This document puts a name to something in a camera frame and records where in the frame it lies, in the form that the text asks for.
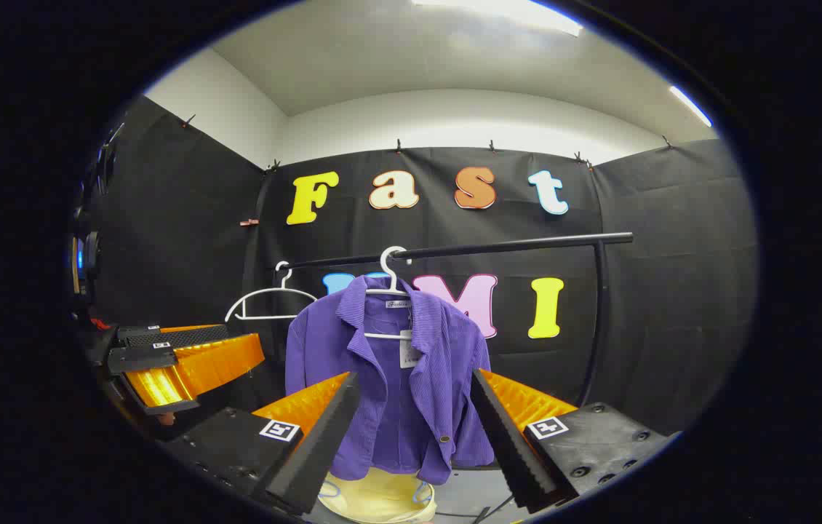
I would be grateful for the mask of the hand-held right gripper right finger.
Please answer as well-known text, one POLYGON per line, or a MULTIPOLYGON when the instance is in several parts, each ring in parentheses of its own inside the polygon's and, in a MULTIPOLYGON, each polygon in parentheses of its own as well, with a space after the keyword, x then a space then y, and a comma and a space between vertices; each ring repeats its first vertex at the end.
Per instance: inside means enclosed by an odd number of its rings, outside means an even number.
POLYGON ((542 510, 600 491, 673 443, 604 402, 574 407, 484 369, 471 400, 515 504, 542 510))

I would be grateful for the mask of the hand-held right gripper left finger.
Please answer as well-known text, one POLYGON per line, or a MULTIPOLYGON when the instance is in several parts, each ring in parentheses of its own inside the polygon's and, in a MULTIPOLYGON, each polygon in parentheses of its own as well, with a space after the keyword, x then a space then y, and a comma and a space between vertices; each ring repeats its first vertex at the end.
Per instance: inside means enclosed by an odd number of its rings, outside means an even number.
POLYGON ((341 373, 255 412, 219 411, 164 449, 218 490, 304 515, 314 509, 360 397, 358 375, 341 373))

